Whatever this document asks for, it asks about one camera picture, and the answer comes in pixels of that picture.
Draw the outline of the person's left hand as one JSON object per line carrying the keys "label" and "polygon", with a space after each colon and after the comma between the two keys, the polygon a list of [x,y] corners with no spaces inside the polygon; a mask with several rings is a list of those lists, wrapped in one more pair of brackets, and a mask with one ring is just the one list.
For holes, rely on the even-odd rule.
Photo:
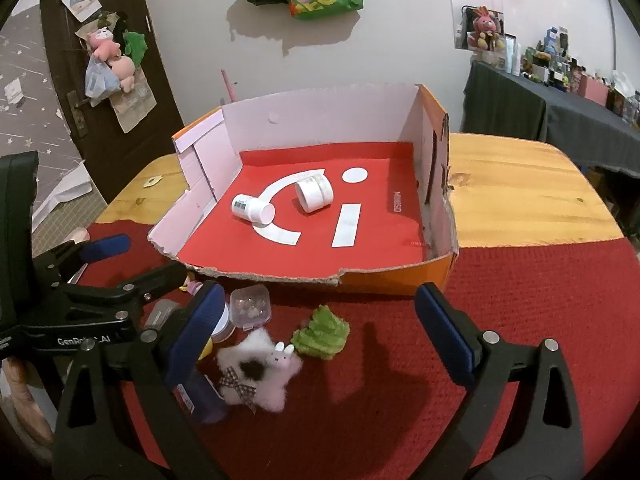
{"label": "person's left hand", "polygon": [[2,362],[2,370],[9,385],[10,399],[17,419],[22,427],[38,444],[51,444],[53,440],[51,428],[29,391],[24,366],[16,359],[5,359]]}

